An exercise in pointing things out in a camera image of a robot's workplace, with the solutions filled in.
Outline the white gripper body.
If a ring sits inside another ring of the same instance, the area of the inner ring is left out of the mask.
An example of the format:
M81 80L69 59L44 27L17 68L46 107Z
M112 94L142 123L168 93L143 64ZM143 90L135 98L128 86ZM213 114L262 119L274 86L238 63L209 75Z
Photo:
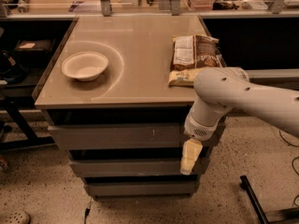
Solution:
M216 117L212 120L211 125L207 125L203 121L197 121L192 113L189 113L185 119L184 133L190 138L206 141L216 131L220 119L220 117Z

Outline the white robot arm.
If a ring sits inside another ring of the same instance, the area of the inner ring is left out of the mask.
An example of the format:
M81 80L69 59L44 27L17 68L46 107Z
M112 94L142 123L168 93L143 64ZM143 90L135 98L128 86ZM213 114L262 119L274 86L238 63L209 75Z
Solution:
M299 136L299 92L258 85L237 67L204 68L193 81L194 103L185 119L180 172L189 175L222 117L237 108L295 137Z

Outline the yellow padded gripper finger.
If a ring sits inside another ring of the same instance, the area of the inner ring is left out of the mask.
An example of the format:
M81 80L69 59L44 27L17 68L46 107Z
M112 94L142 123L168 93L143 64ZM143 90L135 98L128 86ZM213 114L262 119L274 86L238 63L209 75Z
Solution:
M203 144L196 139L191 138L184 143L180 161L180 172L183 175L189 175L192 172L202 149Z

